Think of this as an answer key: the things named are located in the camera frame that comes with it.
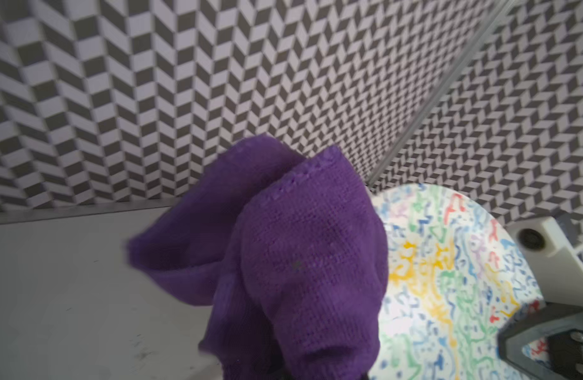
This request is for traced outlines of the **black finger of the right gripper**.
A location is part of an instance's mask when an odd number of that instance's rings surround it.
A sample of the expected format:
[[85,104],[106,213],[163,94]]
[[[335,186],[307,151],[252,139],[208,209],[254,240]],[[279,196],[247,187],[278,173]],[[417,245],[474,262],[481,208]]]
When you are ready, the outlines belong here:
[[[522,348],[544,338],[548,367],[522,353]],[[583,307],[548,304],[497,336],[502,361],[534,379],[583,379]]]

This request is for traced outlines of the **purple cloth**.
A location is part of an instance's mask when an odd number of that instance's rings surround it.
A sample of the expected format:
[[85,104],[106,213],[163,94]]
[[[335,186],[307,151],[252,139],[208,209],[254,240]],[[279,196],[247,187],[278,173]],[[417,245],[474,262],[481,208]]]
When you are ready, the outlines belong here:
[[365,379],[380,350],[388,239],[337,147],[236,143],[128,245],[134,269],[212,309],[202,352],[226,379]]

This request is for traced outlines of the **colourful speckled round plate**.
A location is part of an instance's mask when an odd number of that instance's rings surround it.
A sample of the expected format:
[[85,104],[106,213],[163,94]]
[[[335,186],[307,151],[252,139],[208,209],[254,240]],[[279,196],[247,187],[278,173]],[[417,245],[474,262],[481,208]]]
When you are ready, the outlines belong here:
[[371,379],[518,379],[497,334],[545,306],[516,243],[486,209],[438,185],[372,197],[388,236],[388,289]]

